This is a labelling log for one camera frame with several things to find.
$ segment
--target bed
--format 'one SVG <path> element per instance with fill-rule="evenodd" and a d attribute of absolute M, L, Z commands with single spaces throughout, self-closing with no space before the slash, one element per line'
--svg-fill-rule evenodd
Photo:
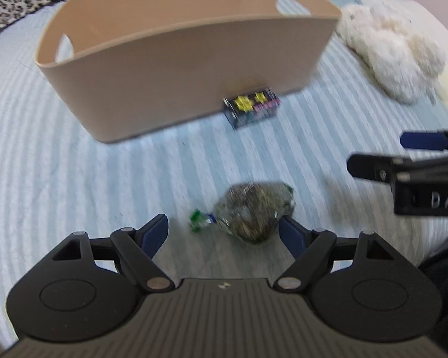
<path fill-rule="evenodd" d="M 34 64 L 58 8 L 0 33 L 0 351 L 16 339 L 7 292 L 72 231 L 108 236 L 162 212 L 170 235 L 154 260 L 175 281 L 275 279 L 292 262 L 277 236 L 253 246 L 217 229 L 189 230 L 190 213 L 211 211 L 237 182 L 283 180 L 295 189 L 294 218 L 302 225 L 348 237 L 376 231 L 415 265 L 448 238 L 448 219 L 396 217 L 388 187 L 355 180 L 345 168 L 354 151 L 434 155 L 405 152 L 398 138 L 403 130 L 448 128 L 448 109 L 440 101 L 391 100 L 337 37 L 311 84 L 282 97 L 275 119 L 234 132 L 216 114 L 106 145 L 80 126 Z"/>

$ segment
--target mattress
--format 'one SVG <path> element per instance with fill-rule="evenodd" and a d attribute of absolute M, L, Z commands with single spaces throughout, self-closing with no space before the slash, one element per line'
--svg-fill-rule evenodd
<path fill-rule="evenodd" d="M 448 237 L 448 219 L 396 217 L 387 186 L 353 179 L 345 167 L 355 151 L 405 154 L 401 132 L 448 128 L 448 111 L 429 100 L 391 100 L 337 38 L 309 86 L 281 97 L 276 118 L 234 131 L 216 114 L 106 145 L 89 136 L 34 65 L 39 36 L 57 8 L 0 34 L 0 350 L 16 339 L 7 292 L 73 231 L 108 236 L 165 213 L 170 234 L 154 261 L 176 282 L 273 281 L 292 263 L 278 236 L 256 246 L 216 228 L 189 229 L 194 209 L 211 211 L 238 182 L 287 182 L 302 225 L 347 237 L 376 231 L 414 264 Z"/>

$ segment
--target plush toy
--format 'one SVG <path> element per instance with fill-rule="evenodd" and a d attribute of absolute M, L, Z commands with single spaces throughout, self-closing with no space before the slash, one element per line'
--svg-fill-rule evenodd
<path fill-rule="evenodd" d="M 337 33 L 397 101 L 411 104 L 434 96 L 445 54 L 403 14 L 386 4 L 350 4 L 342 9 Z"/>

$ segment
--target beige plastic bin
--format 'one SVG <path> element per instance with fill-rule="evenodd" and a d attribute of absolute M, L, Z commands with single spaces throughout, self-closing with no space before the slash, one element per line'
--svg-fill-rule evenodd
<path fill-rule="evenodd" d="M 221 111 L 225 96 L 305 86 L 340 18 L 328 0 L 68 0 L 36 63 L 97 140 L 111 142 Z M 67 35 L 73 57 L 56 62 Z"/>

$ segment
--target white stuffed animal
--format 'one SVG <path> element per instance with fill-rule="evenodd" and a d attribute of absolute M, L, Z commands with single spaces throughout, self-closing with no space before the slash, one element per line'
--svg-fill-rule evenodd
<path fill-rule="evenodd" d="M 337 33 L 397 101 L 411 104 L 434 93 L 445 54 L 403 14 L 385 4 L 347 5 Z"/>

